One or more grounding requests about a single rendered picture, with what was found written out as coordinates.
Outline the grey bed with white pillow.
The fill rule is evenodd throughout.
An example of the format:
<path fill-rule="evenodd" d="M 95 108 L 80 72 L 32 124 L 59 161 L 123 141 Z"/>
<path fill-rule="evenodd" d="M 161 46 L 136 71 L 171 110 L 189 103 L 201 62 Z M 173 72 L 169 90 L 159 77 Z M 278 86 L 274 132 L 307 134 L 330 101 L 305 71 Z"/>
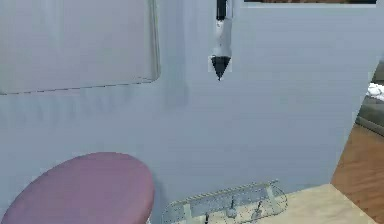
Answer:
<path fill-rule="evenodd" d="M 384 137 L 384 60 L 374 71 L 356 123 Z"/>

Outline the pale grey wall panel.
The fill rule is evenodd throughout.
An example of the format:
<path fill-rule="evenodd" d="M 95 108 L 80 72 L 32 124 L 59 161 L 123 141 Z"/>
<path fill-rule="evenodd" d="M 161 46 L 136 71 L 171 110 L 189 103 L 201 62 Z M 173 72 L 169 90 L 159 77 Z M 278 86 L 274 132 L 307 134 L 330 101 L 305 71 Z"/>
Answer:
<path fill-rule="evenodd" d="M 0 0 L 0 94 L 159 76 L 156 0 Z"/>

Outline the pink round stool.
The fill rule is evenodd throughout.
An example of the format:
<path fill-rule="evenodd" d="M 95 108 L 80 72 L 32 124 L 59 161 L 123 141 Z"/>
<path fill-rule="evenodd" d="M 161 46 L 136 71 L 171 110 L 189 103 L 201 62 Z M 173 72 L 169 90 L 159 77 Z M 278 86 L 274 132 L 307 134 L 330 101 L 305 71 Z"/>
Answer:
<path fill-rule="evenodd" d="M 123 153 L 91 153 L 28 184 L 0 224 L 150 224 L 154 195 L 144 162 Z"/>

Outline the white and black pen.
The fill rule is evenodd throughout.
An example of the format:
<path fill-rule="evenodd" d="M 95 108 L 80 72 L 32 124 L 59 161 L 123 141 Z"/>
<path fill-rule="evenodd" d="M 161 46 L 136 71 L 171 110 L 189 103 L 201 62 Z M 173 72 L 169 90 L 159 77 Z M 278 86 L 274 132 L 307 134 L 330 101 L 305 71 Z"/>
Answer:
<path fill-rule="evenodd" d="M 218 80 L 221 80 L 232 59 L 232 18 L 232 0 L 216 0 L 215 45 L 211 63 Z"/>

